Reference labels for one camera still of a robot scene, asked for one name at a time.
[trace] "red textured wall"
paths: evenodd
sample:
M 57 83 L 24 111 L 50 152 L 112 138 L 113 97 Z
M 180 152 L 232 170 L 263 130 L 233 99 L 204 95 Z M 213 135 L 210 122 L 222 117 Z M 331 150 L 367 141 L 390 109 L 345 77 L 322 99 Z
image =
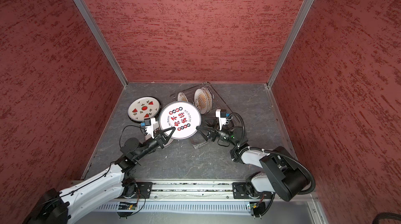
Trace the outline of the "red textured wall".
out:
M 239 82 L 268 80 L 302 1 L 85 0 L 128 81 Z
M 401 0 L 315 0 L 273 85 L 330 224 L 401 214 Z
M 122 91 L 73 0 L 0 0 L 0 222 L 80 179 Z

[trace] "aluminum frame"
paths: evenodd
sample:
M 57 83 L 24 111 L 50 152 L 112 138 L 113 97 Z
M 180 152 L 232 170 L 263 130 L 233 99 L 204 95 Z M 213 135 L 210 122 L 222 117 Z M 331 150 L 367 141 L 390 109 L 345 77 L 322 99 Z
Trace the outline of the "aluminum frame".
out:
M 277 102 L 274 98 L 273 91 L 267 85 L 265 85 L 265 90 L 266 93 L 268 94 L 269 101 L 272 105 L 274 116 L 276 117 L 277 127 L 278 130 L 280 131 L 281 138 L 283 139 L 283 146 L 295 159 L 298 159 L 297 155 L 295 154 L 294 147 L 292 146 L 291 140 L 289 138 L 286 125 L 284 124 L 283 118 L 281 117 L 281 113 L 278 108 Z
M 320 204 L 320 202 L 308 201 L 308 207 L 309 207 L 313 222 L 315 222 L 315 224 L 328 224 L 326 215 L 324 214 L 324 211 L 322 209 L 322 205 Z
M 86 6 L 83 0 L 73 0 L 78 7 L 78 10 L 81 12 L 83 18 L 85 19 L 86 23 L 88 24 L 90 30 L 92 31 L 93 35 L 95 36 L 96 40 L 99 43 L 99 46 L 102 48 L 104 54 L 106 55 L 110 65 L 112 66 L 113 70 L 117 74 L 118 78 L 120 79 L 123 86 L 126 88 L 128 85 L 127 78 L 125 77 L 121 67 L 119 66 L 117 60 L 115 59 L 112 50 L 110 49 L 109 45 L 106 42 L 102 32 L 100 31 L 98 25 L 95 22 L 91 12 L 89 11 L 88 7 Z
M 283 63 L 288 55 L 288 52 L 291 49 L 291 46 L 294 43 L 295 38 L 297 37 L 298 32 L 302 27 L 303 21 L 305 20 L 310 7 L 312 6 L 313 1 L 314 0 L 303 0 L 303 3 L 301 5 L 301 8 L 299 9 L 297 17 L 295 18 L 291 31 L 289 32 L 287 41 L 284 44 L 283 51 L 281 51 L 281 54 L 278 57 L 277 63 L 272 71 L 272 74 L 270 75 L 268 81 L 268 88 L 271 88 L 273 86 L 273 83 L 276 80 L 281 67 L 283 66 Z
M 109 119 L 107 120 L 106 126 L 103 128 L 103 132 L 102 132 L 98 142 L 96 143 L 96 146 L 95 146 L 95 149 L 93 150 L 92 156 L 89 159 L 88 164 L 86 165 L 85 170 L 82 173 L 81 180 L 84 180 L 86 175 L 88 174 L 89 168 L 90 168 L 90 166 L 92 164 L 92 160 L 93 160 L 93 158 L 95 157 L 95 155 L 96 155 L 96 153 L 98 151 L 99 143 L 103 140 L 104 135 L 106 134 L 106 131 L 109 128 L 110 122 L 112 121 L 112 119 L 114 117 L 114 114 L 115 114 L 115 111 L 117 110 L 117 105 L 120 102 L 121 98 L 123 97 L 123 94 L 124 94 L 125 90 L 126 90 L 126 87 L 123 87 L 123 90 L 121 91 L 120 96 L 118 97 L 117 103 L 114 105 L 113 111 L 110 114 Z

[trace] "mounting plate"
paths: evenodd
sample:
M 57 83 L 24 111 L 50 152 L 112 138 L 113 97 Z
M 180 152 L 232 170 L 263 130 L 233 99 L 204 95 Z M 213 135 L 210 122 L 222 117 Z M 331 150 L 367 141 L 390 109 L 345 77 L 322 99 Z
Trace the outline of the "mounting plate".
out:
M 146 199 L 149 199 L 150 194 L 152 192 L 152 185 L 153 182 L 136 182 L 138 188 L 139 188 L 139 193 L 142 194 Z
M 234 199 L 251 199 L 245 191 L 245 182 L 233 182 L 233 196 Z M 265 199 L 271 199 L 271 192 L 263 192 Z

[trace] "brown patterned plate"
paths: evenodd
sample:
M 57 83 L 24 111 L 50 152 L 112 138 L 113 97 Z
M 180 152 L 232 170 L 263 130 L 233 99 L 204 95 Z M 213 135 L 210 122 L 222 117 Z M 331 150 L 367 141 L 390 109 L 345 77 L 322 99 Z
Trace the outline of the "brown patterned plate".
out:
M 206 93 L 202 88 L 198 88 L 194 95 L 194 105 L 198 108 L 201 115 L 204 115 L 207 112 L 208 103 Z
M 212 110 L 212 105 L 213 105 L 212 95 L 210 94 L 209 90 L 206 87 L 202 86 L 201 89 L 204 91 L 204 93 L 206 94 L 206 97 L 207 97 L 208 104 L 207 104 L 206 113 L 208 113 L 208 112 L 210 112 L 210 110 Z
M 186 101 L 188 102 L 187 97 L 185 96 L 185 94 L 183 92 L 179 92 L 177 95 L 177 101 Z

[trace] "metal tray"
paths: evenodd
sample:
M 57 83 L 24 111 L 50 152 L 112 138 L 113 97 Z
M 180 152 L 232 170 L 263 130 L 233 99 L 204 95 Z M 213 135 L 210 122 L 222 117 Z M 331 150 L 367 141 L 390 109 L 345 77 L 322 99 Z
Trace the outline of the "metal tray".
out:
M 186 96 L 186 98 L 188 99 L 188 102 L 193 104 L 194 103 L 195 91 L 198 88 L 201 88 L 203 86 L 206 87 L 209 90 L 209 92 L 210 92 L 210 94 L 212 96 L 212 109 L 210 110 L 210 112 L 202 115 L 202 123 L 201 123 L 201 125 L 205 126 L 206 125 L 206 122 L 205 122 L 206 119 L 208 119 L 208 118 L 216 119 L 216 113 L 215 113 L 216 109 L 225 109 L 227 111 L 227 113 L 232 113 L 233 112 L 209 82 L 204 82 L 204 83 L 201 83 L 199 85 L 190 87 L 190 88 L 185 89 L 185 90 L 176 91 L 172 95 L 170 95 L 170 98 L 172 99 L 173 102 L 177 101 L 178 93 L 179 92 L 183 92 L 184 95 Z M 236 117 L 233 117 L 232 121 L 233 121 L 234 125 L 236 125 L 236 126 L 241 125 L 241 123 L 237 120 Z M 197 148 L 199 148 L 199 147 L 211 142 L 211 141 L 205 141 L 200 134 L 195 134 L 195 135 L 191 136 L 190 138 L 188 138 L 188 140 L 191 142 L 191 144 L 193 145 L 193 147 L 195 149 L 197 149 Z

